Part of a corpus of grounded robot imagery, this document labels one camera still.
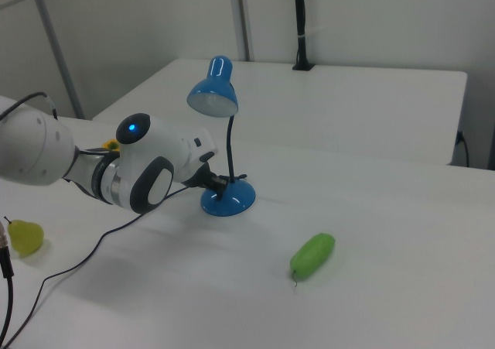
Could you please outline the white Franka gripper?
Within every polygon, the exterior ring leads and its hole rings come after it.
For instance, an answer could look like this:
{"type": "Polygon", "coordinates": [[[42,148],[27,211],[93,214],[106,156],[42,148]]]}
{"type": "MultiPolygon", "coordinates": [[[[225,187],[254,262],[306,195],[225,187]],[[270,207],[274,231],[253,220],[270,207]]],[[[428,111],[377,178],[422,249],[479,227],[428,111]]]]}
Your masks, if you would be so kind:
{"type": "Polygon", "coordinates": [[[229,183],[228,176],[214,175],[209,163],[202,163],[197,170],[189,166],[179,169],[176,173],[176,182],[186,187],[202,187],[209,189],[210,198],[220,201],[224,195],[224,187],[229,183]]]}

